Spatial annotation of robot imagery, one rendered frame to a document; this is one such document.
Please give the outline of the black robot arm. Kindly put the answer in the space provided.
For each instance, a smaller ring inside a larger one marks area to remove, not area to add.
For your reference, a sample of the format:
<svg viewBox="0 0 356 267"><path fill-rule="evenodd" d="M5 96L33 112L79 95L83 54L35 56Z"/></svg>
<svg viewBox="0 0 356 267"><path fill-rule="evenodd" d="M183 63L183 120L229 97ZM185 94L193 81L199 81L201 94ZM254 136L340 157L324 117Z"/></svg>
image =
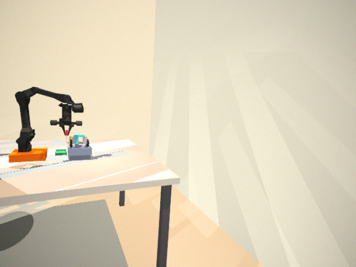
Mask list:
<svg viewBox="0 0 356 267"><path fill-rule="evenodd" d="M42 94L43 96L54 98L63 103L67 103L67 104L63 104L63 103L59 104L59 106L62 107L62 112L69 112L69 113L72 113L72 111L74 113L84 112L83 104L75 103L74 101L72 101L70 95L54 93L38 87L31 87L22 92L21 91L17 92L15 94L15 98L20 107L21 125L22 125L20 136L16 140L18 144L18 152L32 151L32 144L30 141L32 141L32 139L34 138L35 132L34 129L31 128L31 120L29 116L28 105L30 102L30 97L34 96L37 93Z"/></svg>

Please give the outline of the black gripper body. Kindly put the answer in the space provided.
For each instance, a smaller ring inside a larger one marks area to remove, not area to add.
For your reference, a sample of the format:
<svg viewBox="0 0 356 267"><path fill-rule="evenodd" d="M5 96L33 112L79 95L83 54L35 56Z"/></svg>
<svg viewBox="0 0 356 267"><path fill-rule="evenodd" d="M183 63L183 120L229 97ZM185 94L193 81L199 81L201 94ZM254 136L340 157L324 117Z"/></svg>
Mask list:
<svg viewBox="0 0 356 267"><path fill-rule="evenodd" d="M56 125L76 125L82 126L82 121L72 122L72 113L69 112L62 112L62 122L58 122L57 120L50 121L51 126Z"/></svg>

